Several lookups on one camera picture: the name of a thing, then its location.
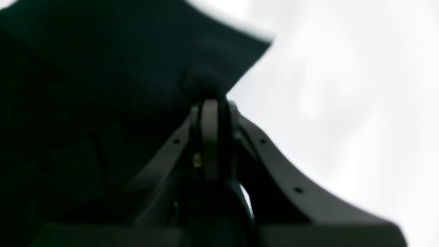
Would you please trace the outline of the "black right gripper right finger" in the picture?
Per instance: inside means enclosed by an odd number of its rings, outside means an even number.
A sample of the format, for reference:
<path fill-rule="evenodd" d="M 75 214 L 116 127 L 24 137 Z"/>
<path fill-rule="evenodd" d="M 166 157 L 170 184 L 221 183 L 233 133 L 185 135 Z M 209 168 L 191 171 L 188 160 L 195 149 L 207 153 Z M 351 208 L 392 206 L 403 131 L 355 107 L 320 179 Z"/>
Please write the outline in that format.
<path fill-rule="evenodd" d="M 317 185 L 229 102 L 237 180 L 249 195 L 259 247 L 406 247 L 399 227 Z"/>

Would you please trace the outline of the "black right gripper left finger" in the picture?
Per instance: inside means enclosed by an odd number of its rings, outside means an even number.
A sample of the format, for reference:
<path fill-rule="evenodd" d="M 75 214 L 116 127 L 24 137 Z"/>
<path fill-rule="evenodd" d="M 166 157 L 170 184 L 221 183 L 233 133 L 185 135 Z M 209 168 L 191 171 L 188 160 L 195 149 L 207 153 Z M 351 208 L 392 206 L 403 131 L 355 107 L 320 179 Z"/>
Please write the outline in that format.
<path fill-rule="evenodd" d="M 49 224 L 35 247 L 182 247 L 179 199 L 193 181 L 220 180 L 220 101 L 191 108 L 189 119 L 149 163 L 124 183 L 98 212 L 127 213 L 122 225 Z"/>

